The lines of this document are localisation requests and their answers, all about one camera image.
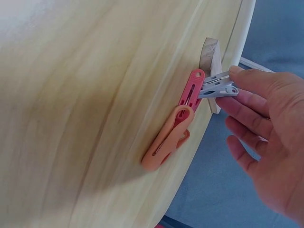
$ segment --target gray carpet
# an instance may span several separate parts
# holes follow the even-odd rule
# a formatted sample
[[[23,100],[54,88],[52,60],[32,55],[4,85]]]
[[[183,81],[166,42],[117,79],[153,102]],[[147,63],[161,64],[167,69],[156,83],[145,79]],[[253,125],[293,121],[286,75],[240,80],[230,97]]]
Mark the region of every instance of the gray carpet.
[[[304,1],[257,0],[243,57],[304,77]],[[213,115],[166,215],[194,228],[295,228],[262,204],[230,156],[226,114]]]

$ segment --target skin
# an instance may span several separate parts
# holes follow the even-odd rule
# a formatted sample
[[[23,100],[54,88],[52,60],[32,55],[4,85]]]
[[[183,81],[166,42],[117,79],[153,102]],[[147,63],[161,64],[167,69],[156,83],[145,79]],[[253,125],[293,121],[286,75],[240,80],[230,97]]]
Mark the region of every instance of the skin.
[[[237,66],[230,68],[230,78],[239,95],[217,98],[217,104],[229,115],[231,154],[252,178],[261,200],[304,227],[304,80]]]

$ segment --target clothespin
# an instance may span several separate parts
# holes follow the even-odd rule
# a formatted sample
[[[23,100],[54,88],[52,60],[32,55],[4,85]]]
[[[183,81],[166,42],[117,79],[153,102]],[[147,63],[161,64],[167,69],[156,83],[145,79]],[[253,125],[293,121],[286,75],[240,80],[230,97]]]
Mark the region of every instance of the clothespin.
[[[238,89],[232,86],[232,83],[229,71],[207,77],[199,93],[199,98],[237,96]]]
[[[178,106],[174,108],[142,159],[144,169],[158,169],[187,141],[190,137],[187,128],[194,119],[202,98],[237,96],[238,89],[231,84],[229,72],[205,78],[203,70],[193,70]]]

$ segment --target gray clothespin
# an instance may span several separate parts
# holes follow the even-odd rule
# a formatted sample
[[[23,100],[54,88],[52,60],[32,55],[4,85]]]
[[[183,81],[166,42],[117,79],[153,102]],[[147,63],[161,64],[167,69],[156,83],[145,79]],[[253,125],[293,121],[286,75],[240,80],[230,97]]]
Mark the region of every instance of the gray clothespin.
[[[212,97],[237,96],[238,89],[232,86],[229,71],[207,77],[203,89],[199,93],[199,99]]]

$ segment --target wooden board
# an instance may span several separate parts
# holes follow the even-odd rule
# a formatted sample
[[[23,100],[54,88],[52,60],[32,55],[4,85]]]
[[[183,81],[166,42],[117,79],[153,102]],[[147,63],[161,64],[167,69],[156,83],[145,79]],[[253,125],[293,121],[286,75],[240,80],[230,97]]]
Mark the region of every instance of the wooden board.
[[[140,160],[198,68],[203,40],[218,39],[229,65],[236,56],[230,50],[242,48],[234,41],[244,35],[238,15],[250,17],[253,6],[252,0],[2,5],[0,228],[153,228],[207,128],[207,100],[190,140],[161,169],[145,173]]]
[[[217,39],[206,38],[200,55],[199,67],[205,72],[206,77],[222,73],[222,59]],[[208,102],[211,112],[219,114],[220,107],[215,102],[215,98],[208,98]]]

